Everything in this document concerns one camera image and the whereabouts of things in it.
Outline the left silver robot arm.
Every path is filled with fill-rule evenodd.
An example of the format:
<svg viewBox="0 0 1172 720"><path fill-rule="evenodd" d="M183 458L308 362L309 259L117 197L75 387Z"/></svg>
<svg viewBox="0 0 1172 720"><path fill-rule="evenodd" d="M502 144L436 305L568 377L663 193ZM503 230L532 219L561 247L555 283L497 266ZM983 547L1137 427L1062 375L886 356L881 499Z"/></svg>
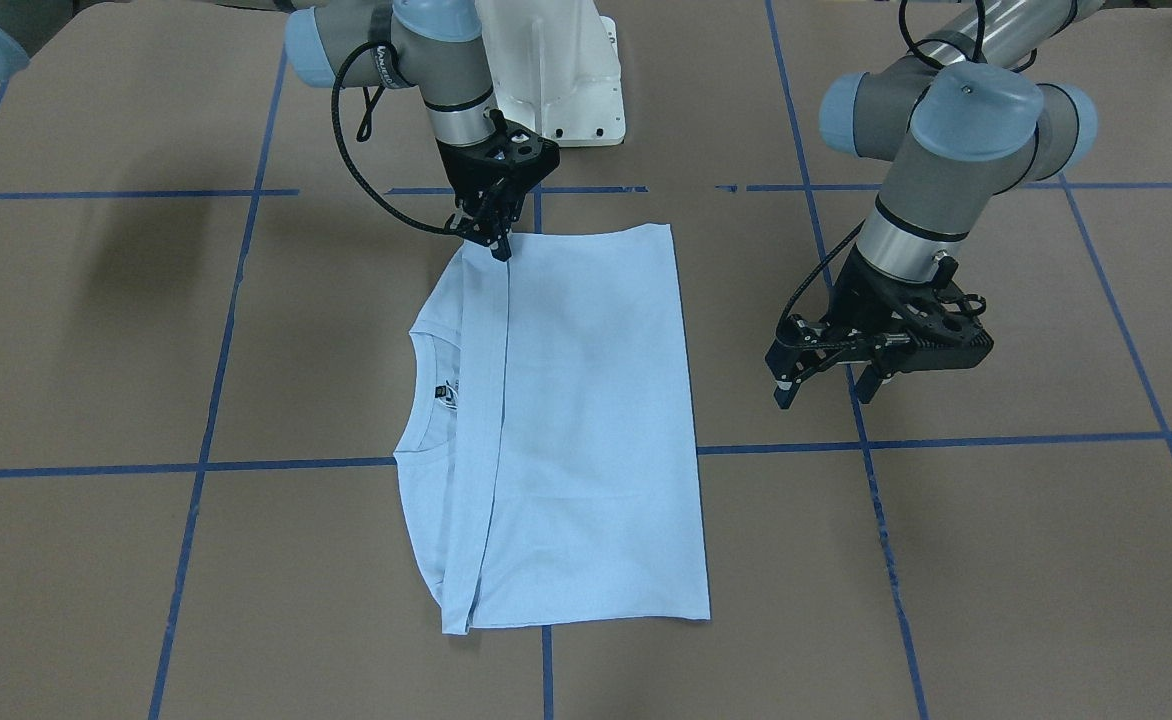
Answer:
<svg viewBox="0 0 1172 720"><path fill-rule="evenodd" d="M901 375L967 372L990 356L988 303L958 286L961 246L999 195L1067 172L1101 118L1083 88L1028 77L1040 46L1103 12L1172 1L975 1L928 35L897 5L902 56L836 79L819 106L829 149L887 161L873 205L798 281L764 361L774 402L860 366L868 405Z"/></svg>

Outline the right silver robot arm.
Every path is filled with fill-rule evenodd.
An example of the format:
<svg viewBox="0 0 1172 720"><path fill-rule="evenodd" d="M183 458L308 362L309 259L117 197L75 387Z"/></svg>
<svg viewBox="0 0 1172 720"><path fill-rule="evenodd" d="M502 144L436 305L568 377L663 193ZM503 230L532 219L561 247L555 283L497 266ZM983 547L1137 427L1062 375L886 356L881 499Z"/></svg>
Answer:
<svg viewBox="0 0 1172 720"><path fill-rule="evenodd" d="M30 64L52 38L93 6L130 1L0 1L0 84ZM560 149L507 118L496 100L475 1L192 1L286 16L284 50L304 83L329 91L331 125L350 177L376 204L417 231L455 236L512 254L510 229L526 196L559 165ZM441 164L454 192L454 217L431 225L398 211L359 172L340 118L342 91L362 88L356 142L388 90L420 91Z"/></svg>

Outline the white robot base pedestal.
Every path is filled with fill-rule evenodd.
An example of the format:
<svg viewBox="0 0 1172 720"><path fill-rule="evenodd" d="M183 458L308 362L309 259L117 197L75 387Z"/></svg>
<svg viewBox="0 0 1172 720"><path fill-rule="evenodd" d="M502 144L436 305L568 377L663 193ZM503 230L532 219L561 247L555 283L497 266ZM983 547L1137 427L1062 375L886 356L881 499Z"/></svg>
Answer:
<svg viewBox="0 0 1172 720"><path fill-rule="evenodd" d="M505 117L560 147L616 147L627 133L616 27L594 1L478 1Z"/></svg>

